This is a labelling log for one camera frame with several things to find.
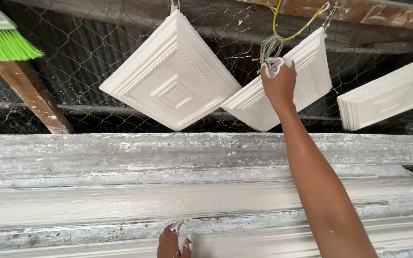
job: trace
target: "plaster-covered hand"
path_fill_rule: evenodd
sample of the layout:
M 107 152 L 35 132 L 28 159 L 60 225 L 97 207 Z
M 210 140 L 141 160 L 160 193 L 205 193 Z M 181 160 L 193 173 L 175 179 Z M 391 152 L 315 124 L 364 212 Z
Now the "plaster-covered hand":
M 273 79 L 267 76 L 266 66 L 261 70 L 262 85 L 274 109 L 278 109 L 281 105 L 293 104 L 296 72 L 294 61 L 291 62 L 291 68 L 283 64 Z
M 159 237 L 159 247 L 157 248 L 157 258 L 190 258 L 190 248 L 192 242 L 188 237 L 183 244 L 183 254 L 178 247 L 178 234 L 176 229 L 171 230 L 173 223 L 168 225 Z

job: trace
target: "rectangular plaster panel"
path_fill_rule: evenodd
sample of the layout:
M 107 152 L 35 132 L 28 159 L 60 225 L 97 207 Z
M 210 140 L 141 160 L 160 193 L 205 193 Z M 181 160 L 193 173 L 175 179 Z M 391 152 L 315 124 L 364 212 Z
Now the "rectangular plaster panel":
M 323 28 L 319 28 L 283 57 L 295 63 L 297 81 L 293 101 L 297 111 L 312 104 L 332 88 L 324 47 L 325 37 Z M 260 75 L 221 107 L 258 131 L 268 131 L 280 123 L 265 95 Z
M 413 63 L 337 97 L 342 125 L 358 130 L 413 108 Z
M 179 131 L 241 87 L 175 10 L 100 89 Z

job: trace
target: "white plaster splatter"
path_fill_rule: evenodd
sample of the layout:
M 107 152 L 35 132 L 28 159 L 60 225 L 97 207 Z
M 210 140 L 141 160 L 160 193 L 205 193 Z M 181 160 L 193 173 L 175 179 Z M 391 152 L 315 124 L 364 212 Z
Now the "white plaster splatter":
M 179 234 L 179 227 L 184 223 L 183 219 L 177 220 L 173 225 L 170 227 L 171 231 L 176 231 L 176 235 Z

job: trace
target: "yellow wire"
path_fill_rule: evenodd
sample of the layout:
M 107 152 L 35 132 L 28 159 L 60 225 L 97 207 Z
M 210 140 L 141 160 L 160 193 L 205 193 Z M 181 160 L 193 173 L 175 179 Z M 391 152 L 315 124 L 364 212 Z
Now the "yellow wire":
M 278 14 L 278 10 L 280 9 L 280 5 L 281 5 L 282 0 L 280 0 L 278 2 L 277 8 L 270 6 L 270 5 L 266 5 L 268 8 L 273 10 L 273 34 L 277 33 L 277 30 L 275 29 L 275 21 L 277 19 L 277 14 Z M 289 38 L 279 38 L 279 40 L 281 41 L 285 41 L 285 40 L 289 40 L 291 38 L 294 38 L 295 36 L 297 36 L 299 33 L 301 33 L 322 11 L 324 11 L 324 6 L 322 6 L 320 9 L 318 9 L 318 12 L 315 13 L 315 15 L 296 33 L 294 33 L 294 35 L 290 36 Z

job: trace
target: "plaster ceiling tile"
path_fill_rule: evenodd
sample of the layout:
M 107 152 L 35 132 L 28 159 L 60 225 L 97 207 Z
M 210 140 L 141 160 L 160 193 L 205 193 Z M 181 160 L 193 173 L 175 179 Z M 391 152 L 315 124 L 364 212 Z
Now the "plaster ceiling tile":
M 413 108 L 413 63 L 337 97 L 342 126 L 358 130 Z
M 293 101 L 297 111 L 312 104 L 332 88 L 324 47 L 325 37 L 323 28 L 319 28 L 283 56 L 295 63 L 297 81 Z M 265 95 L 260 75 L 221 107 L 258 131 L 268 131 L 280 123 Z
M 175 10 L 100 89 L 179 131 L 241 87 Z

